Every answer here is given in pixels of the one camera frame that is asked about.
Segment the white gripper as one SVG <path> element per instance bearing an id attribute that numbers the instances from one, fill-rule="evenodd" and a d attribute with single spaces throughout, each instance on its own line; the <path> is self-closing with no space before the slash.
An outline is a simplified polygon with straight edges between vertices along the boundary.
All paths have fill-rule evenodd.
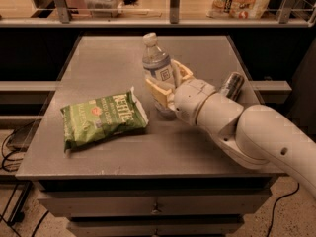
<path id="1" fill-rule="evenodd" d="M 173 84 L 154 78 L 146 78 L 145 85 L 159 111 L 172 112 L 175 107 L 179 120 L 195 125 L 200 108 L 206 99 L 216 92 L 215 87 L 203 80 L 194 79 L 194 73 L 175 59 L 171 60 L 171 66 L 175 85 L 178 87 L 176 91 Z"/>

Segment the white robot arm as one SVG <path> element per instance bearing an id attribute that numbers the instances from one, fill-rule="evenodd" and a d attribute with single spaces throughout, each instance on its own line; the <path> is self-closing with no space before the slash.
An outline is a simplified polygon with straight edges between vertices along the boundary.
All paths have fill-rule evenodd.
<path id="1" fill-rule="evenodd" d="M 144 71 L 159 110 L 203 129 L 241 166 L 260 169 L 273 163 L 316 197 L 316 143 L 276 110 L 238 104 L 243 75 L 231 73 L 216 89 L 176 60 Z"/>

